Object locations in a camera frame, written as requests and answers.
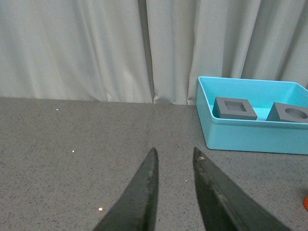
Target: dark gray foam block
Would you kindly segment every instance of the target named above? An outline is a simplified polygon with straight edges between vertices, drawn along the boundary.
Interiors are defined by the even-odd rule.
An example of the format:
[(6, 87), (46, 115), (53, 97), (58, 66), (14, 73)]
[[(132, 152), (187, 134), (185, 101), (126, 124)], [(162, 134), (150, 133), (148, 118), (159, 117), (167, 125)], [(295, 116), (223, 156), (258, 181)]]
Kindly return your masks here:
[(213, 115), (222, 119), (257, 119), (254, 109), (246, 99), (216, 97)]
[(267, 121), (308, 123), (308, 107), (274, 102)]

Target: cyan tray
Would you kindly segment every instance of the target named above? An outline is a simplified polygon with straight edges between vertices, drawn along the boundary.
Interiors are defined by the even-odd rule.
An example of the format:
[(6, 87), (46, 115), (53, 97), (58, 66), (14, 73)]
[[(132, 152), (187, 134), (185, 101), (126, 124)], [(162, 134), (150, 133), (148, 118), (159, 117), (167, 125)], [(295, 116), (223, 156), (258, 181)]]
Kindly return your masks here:
[[(216, 97), (247, 99), (257, 120), (213, 116)], [(209, 149), (308, 154), (308, 124), (266, 121), (274, 102), (308, 107), (308, 90), (295, 82), (199, 77), (197, 110)]]

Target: square hole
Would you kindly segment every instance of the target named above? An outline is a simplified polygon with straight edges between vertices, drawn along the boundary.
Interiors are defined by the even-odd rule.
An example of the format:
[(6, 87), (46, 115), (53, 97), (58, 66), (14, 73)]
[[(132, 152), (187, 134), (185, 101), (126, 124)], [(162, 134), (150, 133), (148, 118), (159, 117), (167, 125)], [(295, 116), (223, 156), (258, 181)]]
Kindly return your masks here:
[(225, 101), (225, 105), (228, 110), (238, 111), (238, 112), (247, 112), (242, 102)]

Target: curtain fold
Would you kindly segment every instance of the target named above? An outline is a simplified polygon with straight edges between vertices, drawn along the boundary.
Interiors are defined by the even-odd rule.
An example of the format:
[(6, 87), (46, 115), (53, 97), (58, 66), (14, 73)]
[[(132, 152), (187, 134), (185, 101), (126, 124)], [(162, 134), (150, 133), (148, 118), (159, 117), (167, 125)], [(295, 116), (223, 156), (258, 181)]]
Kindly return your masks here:
[(199, 76), (308, 88), (306, 0), (3, 0), (0, 96), (195, 104)]

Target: orange object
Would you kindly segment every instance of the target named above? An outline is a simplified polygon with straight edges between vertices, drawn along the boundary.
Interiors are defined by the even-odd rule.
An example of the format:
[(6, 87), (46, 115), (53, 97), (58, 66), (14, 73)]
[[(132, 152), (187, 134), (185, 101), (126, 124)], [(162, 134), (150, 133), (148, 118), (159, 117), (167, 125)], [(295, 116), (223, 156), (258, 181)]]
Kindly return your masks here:
[(304, 206), (308, 210), (308, 196), (304, 199)]

